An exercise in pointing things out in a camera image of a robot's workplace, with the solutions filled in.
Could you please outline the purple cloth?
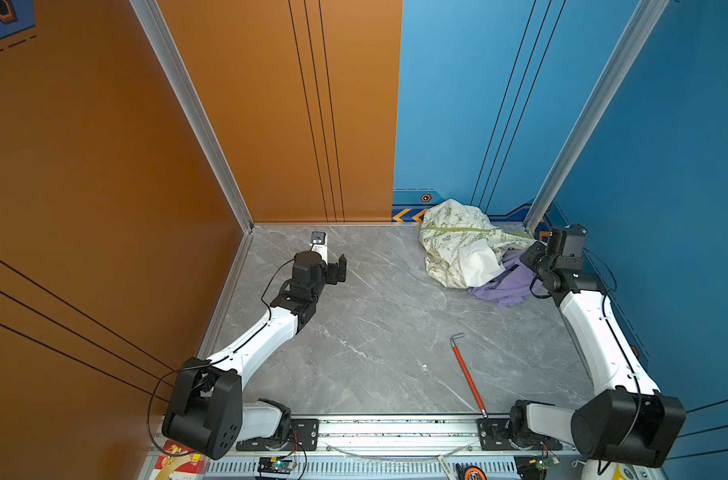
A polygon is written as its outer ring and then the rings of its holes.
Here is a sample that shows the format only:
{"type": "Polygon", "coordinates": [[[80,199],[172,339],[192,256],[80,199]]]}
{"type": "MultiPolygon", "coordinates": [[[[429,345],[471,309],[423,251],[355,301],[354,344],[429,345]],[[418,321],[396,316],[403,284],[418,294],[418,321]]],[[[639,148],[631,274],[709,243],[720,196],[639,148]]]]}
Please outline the purple cloth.
{"type": "Polygon", "coordinates": [[[502,256],[504,271],[480,287],[469,288],[468,293],[500,307],[524,302],[532,295],[530,287],[540,287],[542,282],[537,280],[533,271],[522,263],[523,253],[523,250],[507,250],[502,256]]]}

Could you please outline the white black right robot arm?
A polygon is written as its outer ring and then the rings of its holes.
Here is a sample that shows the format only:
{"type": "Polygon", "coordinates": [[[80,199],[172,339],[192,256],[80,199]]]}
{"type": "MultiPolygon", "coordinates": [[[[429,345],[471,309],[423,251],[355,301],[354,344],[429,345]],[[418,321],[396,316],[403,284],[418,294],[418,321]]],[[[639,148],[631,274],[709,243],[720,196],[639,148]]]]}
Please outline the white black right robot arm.
{"type": "Polygon", "coordinates": [[[601,279],[582,256],[542,242],[522,255],[554,301],[581,354],[594,396],[576,410],[519,400],[511,408],[512,443],[541,439],[574,446],[599,472],[612,463],[661,467],[686,419],[681,401],[661,393],[618,325],[601,279]]]}

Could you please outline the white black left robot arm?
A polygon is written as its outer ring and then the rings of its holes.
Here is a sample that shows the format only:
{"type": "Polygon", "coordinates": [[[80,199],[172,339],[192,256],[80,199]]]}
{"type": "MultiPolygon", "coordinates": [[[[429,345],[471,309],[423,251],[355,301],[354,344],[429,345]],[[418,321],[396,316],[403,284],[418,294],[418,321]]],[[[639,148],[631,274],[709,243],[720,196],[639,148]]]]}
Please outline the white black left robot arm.
{"type": "Polygon", "coordinates": [[[272,448],[290,441],[291,409],[279,402],[243,400],[259,368],[316,314],[328,285],[347,280],[348,259],[327,261],[325,248],[297,253],[288,263],[292,276],[266,313],[241,337],[205,359],[188,359],[176,374],[162,422],[162,434],[197,453],[219,460],[240,442],[264,440],[272,448]]]}

